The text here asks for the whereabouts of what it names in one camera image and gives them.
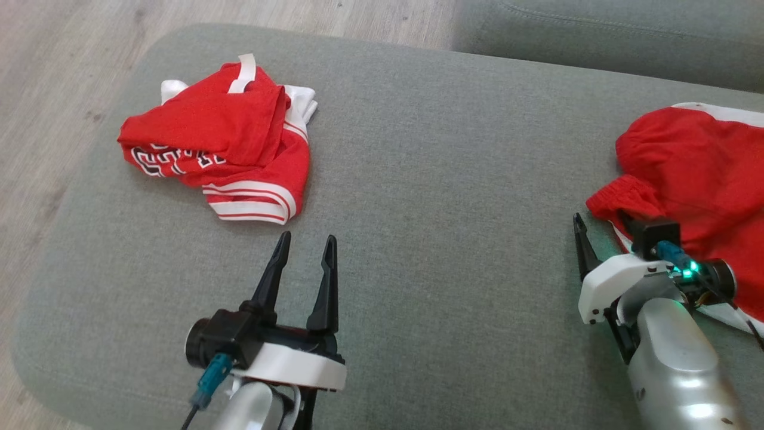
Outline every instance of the gray sofa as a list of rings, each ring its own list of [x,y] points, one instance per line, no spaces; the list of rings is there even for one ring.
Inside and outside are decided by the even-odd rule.
[[[764,93],[764,2],[459,3],[456,50]]]
[[[304,322],[335,234],[348,385],[319,395],[317,429],[640,428],[609,330],[578,316],[572,215],[618,175],[613,143],[641,114],[761,111],[764,95],[216,24],[146,53],[66,192],[14,351],[40,401],[96,429],[180,427],[199,377],[189,326],[251,294],[284,228],[218,220],[197,190],[128,166],[115,137],[158,104],[161,80],[196,82],[248,52],[319,101],[277,304],[283,323]],[[597,251],[616,253],[588,223]],[[699,323],[764,422],[761,352]]]

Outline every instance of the red clothing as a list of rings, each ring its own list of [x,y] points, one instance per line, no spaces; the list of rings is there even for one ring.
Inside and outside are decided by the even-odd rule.
[[[694,259],[727,261],[735,302],[764,321],[764,114],[686,103],[637,119],[616,142],[624,175],[587,206],[626,234],[617,210],[681,224]]]
[[[145,174],[202,187],[222,219],[283,224],[303,205],[310,163],[304,112],[254,57],[240,58],[128,118],[117,140],[125,160]]]

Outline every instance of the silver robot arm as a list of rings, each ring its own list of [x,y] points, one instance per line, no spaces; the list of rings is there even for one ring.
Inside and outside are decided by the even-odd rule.
[[[289,413],[290,407],[278,391],[266,383],[253,382],[234,393],[212,430],[291,430],[293,422],[282,426]]]
[[[635,253],[602,262],[576,214],[578,310],[584,323],[610,326],[645,428],[750,428],[716,351],[690,313],[700,305],[731,303],[736,292],[731,269],[722,260],[689,259],[676,246],[678,224],[671,220],[632,221],[632,228]],[[658,248],[674,253],[661,259]]]
[[[637,326],[640,342],[628,374],[646,428],[750,428],[716,351],[682,304],[651,299]]]

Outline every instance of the black cable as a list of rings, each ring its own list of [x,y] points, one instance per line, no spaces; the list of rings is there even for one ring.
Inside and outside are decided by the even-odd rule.
[[[701,284],[710,292],[714,293],[718,298],[724,300],[725,303],[727,303],[729,306],[732,307],[732,309],[737,312],[737,305],[732,301],[731,298],[727,297],[726,295],[721,294],[719,290],[716,289],[716,287],[712,286],[710,282],[703,279],[702,276],[698,276],[698,281],[701,282]],[[759,331],[756,329],[756,327],[753,325],[753,322],[751,322],[750,318],[746,318],[746,325],[751,330],[751,333],[753,334],[753,337],[756,339],[756,343],[759,344],[759,347],[764,351],[764,339],[762,339],[762,335],[759,334]]]
[[[303,397],[303,407],[297,415],[297,421],[294,423],[295,430],[310,430],[313,427],[313,409],[316,407],[315,389],[301,389]]]
[[[193,417],[196,415],[197,411],[199,411],[199,407],[197,405],[191,407],[191,412],[189,412],[189,415],[186,417],[186,421],[183,422],[183,427],[181,427],[180,430],[188,430],[189,425],[191,425],[191,420],[193,420]]]

